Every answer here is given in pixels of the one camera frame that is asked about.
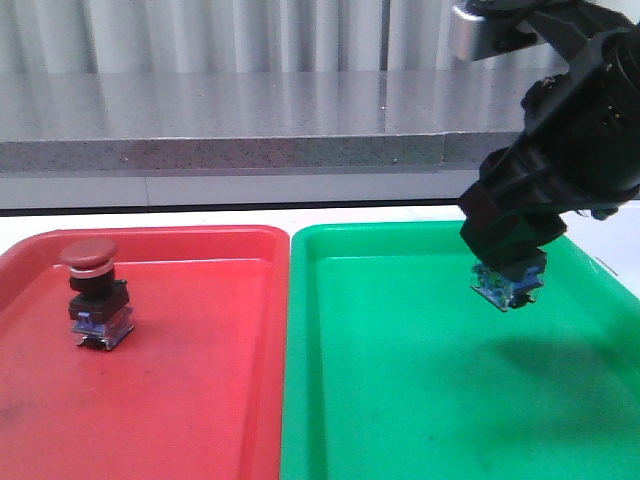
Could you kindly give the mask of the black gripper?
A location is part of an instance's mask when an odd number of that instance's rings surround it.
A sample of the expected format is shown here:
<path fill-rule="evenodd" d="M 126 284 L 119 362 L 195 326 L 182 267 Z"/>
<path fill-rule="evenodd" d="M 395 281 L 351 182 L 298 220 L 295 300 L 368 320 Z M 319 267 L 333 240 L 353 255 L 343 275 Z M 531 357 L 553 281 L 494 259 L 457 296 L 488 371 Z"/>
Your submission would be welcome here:
<path fill-rule="evenodd" d="M 460 235 L 477 259 L 543 273 L 542 247 L 568 210 L 610 211 L 639 192 L 639 32 L 596 34 L 564 75 L 533 84 L 525 126 L 489 155 L 459 198 Z"/>

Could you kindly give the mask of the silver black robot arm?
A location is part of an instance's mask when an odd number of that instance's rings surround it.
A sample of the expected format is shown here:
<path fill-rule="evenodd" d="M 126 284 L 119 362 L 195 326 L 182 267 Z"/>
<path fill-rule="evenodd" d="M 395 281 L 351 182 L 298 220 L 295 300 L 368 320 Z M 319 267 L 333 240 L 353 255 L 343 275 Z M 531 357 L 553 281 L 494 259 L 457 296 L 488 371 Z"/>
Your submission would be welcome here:
<path fill-rule="evenodd" d="M 639 191 L 639 27 L 588 1 L 468 1 L 462 12 L 468 57 L 546 42 L 568 65 L 530 87 L 522 132 L 458 201 L 470 250 L 516 279 L 544 266 L 564 212 L 605 219 Z"/>

